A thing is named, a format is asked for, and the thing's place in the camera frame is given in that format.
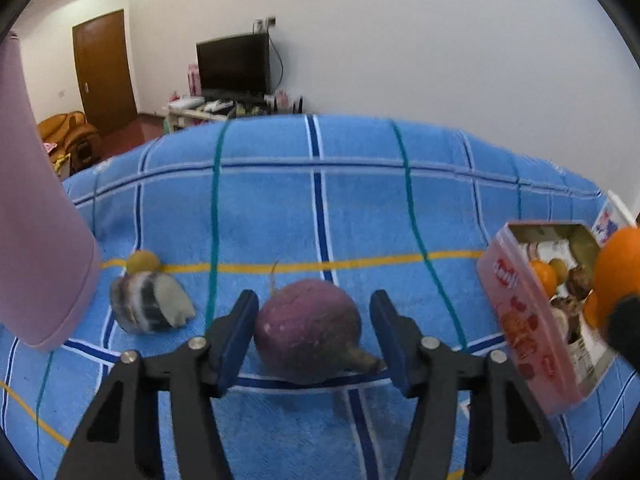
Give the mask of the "dried brown fruit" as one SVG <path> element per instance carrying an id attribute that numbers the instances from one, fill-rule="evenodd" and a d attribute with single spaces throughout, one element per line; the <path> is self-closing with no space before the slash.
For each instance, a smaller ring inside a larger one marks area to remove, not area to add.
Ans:
<path id="1" fill-rule="evenodd" d="M 580 324 L 582 305 L 572 296 L 555 296 L 551 299 L 550 306 L 564 340 L 572 344 L 579 339 L 582 336 L 582 324 Z"/>

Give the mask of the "large orange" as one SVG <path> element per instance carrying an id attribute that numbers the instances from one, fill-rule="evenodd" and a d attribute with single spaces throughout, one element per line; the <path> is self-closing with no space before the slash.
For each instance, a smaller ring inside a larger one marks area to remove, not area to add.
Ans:
<path id="1" fill-rule="evenodd" d="M 639 291 L 639 235 L 638 228 L 619 229 L 600 250 L 593 274 L 598 330 L 605 328 L 618 300 Z"/>

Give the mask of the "brown water chestnut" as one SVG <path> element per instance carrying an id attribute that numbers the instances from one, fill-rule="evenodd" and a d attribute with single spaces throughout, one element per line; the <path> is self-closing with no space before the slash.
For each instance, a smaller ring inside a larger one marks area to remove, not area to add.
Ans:
<path id="1" fill-rule="evenodd" d="M 567 273 L 565 287 L 570 296 L 584 301 L 593 290 L 591 276 L 584 266 L 573 266 Z"/>

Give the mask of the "cut purple yam piece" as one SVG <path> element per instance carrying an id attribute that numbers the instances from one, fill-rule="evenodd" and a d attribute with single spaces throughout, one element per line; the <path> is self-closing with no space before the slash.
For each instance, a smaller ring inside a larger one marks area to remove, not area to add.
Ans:
<path id="1" fill-rule="evenodd" d="M 116 278 L 110 306 L 128 334 L 152 334 L 185 326 L 195 318 L 194 304 L 181 284 L 163 272 L 138 272 Z"/>

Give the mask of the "small green-brown kiwi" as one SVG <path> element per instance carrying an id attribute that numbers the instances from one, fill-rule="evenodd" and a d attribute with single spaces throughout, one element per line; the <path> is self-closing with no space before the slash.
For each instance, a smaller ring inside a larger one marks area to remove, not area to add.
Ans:
<path id="1" fill-rule="evenodd" d="M 160 270 L 162 262 L 154 252 L 141 249 L 133 252 L 126 260 L 125 268 L 127 274 L 141 272 L 155 272 Z"/>

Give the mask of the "purple sweet potato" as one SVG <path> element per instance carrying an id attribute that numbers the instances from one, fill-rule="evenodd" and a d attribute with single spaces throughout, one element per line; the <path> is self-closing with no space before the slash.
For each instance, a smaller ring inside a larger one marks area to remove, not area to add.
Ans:
<path id="1" fill-rule="evenodd" d="M 296 385 L 312 385 L 342 373 L 384 370 L 385 362 L 360 346 L 362 319 L 347 292 L 318 278 L 279 287 L 276 270 L 270 270 L 269 298 L 254 328 L 265 372 Z"/>

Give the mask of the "pink metal tin box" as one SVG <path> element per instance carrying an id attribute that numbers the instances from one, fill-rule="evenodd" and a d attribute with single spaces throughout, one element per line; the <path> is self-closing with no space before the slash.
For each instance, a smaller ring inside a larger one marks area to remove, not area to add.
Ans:
<path id="1" fill-rule="evenodd" d="M 511 358 L 549 415 L 586 400 L 616 357 L 604 336 L 608 319 L 603 330 L 594 322 L 597 297 L 593 290 L 586 300 L 577 300 L 582 305 L 582 336 L 572 344 L 561 336 L 550 306 L 555 296 L 570 296 L 565 282 L 573 266 L 587 269 L 594 288 L 594 267 L 603 246 L 581 223 L 509 222 L 477 263 Z M 558 276 L 551 299 L 529 265 L 532 260 L 549 263 Z"/>

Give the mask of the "white mug blue print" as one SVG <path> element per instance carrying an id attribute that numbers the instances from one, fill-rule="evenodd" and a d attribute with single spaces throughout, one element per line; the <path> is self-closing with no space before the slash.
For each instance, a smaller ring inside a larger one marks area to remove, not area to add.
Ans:
<path id="1" fill-rule="evenodd" d="M 591 231 L 600 246 L 603 246 L 618 230 L 637 226 L 636 217 L 631 213 L 620 196 L 611 190 L 606 192 L 606 200 L 602 206 Z"/>

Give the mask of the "pink cylindrical container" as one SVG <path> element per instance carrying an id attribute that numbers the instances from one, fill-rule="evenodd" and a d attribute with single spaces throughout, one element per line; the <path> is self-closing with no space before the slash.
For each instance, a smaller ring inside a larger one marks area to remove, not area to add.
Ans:
<path id="1" fill-rule="evenodd" d="M 101 254 L 37 131 L 20 40 L 1 43 L 1 323 L 41 352 L 58 348 L 91 304 Z"/>

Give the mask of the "blue plaid tablecloth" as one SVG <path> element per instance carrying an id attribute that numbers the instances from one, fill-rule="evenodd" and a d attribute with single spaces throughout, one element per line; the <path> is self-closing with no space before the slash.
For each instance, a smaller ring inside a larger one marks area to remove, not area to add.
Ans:
<path id="1" fill-rule="evenodd" d="M 476 272 L 512 220 L 591 228 L 605 192 L 567 169 L 462 130 L 340 116 L 239 119 L 168 134 L 63 182 L 103 257 L 84 320 L 52 354 L 1 329 L 1 430 L 38 479 L 66 446 L 120 352 L 171 352 L 225 315 L 242 289 L 322 278 L 362 317 L 387 290 L 424 334 L 476 356 L 508 350 Z M 182 330 L 129 335 L 108 289 L 135 249 L 160 257 L 196 307 Z M 214 401 L 235 479 L 393 479 L 414 411 L 386 373 L 300 388 L 262 369 L 252 344 L 238 382 Z M 575 479 L 587 479 L 639 403 L 621 360 L 590 398 L 551 421 Z"/>

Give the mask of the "orange leather sofa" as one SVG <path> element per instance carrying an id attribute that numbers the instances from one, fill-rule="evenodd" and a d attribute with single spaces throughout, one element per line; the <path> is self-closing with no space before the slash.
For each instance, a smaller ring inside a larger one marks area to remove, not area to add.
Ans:
<path id="1" fill-rule="evenodd" d="M 102 136 L 79 110 L 50 116 L 37 129 L 59 176 L 64 166 L 71 176 L 93 166 L 102 157 Z"/>

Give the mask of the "white tv stand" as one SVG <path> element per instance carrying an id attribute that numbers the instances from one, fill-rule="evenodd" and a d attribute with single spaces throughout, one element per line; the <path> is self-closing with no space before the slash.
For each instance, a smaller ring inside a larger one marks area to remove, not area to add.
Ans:
<path id="1" fill-rule="evenodd" d="M 185 96 L 173 99 L 164 107 L 164 133 L 238 118 L 303 114 L 304 105 L 302 96 L 291 98 L 284 91 L 278 91 L 274 96 L 266 96 L 256 103 L 232 100 L 206 101 L 204 96 Z"/>

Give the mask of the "brown wooden door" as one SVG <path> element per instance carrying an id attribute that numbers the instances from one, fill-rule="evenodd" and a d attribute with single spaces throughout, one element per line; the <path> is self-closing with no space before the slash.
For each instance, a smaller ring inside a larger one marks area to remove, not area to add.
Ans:
<path id="1" fill-rule="evenodd" d="M 117 10 L 72 28 L 78 88 L 85 115 L 102 136 L 138 116 L 125 35 L 125 13 Z"/>

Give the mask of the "black television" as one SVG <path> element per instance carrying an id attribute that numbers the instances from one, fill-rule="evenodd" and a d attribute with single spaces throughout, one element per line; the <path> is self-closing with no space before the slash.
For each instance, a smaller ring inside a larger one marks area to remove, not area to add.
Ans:
<path id="1" fill-rule="evenodd" d="M 196 57 L 204 96 L 263 98 L 270 93 L 270 42 L 267 34 L 199 42 Z"/>

